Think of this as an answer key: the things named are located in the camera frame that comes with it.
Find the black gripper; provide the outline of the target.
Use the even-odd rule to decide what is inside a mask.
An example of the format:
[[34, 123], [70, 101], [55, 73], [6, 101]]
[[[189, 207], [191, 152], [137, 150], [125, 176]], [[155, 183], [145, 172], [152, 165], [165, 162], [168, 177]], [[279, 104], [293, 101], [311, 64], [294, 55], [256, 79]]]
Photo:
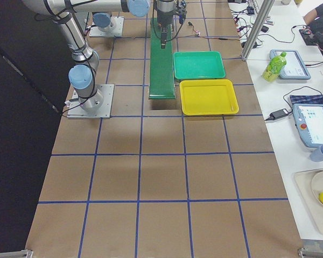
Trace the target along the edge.
[[155, 10], [157, 11], [157, 22], [160, 28], [160, 47], [165, 49], [167, 43], [167, 26], [173, 22], [173, 17], [178, 16], [179, 24], [183, 24], [186, 19], [185, 1], [155, 1]]

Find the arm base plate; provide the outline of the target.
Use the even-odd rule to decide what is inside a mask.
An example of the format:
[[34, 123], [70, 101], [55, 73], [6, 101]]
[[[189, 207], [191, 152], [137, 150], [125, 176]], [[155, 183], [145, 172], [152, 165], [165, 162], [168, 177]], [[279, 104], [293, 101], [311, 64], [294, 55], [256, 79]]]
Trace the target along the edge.
[[96, 13], [89, 36], [93, 38], [120, 38], [123, 34], [124, 17], [102, 16]]
[[73, 90], [72, 98], [67, 111], [69, 119], [109, 119], [114, 95], [114, 84], [97, 84], [97, 93], [80, 105], [78, 94]]

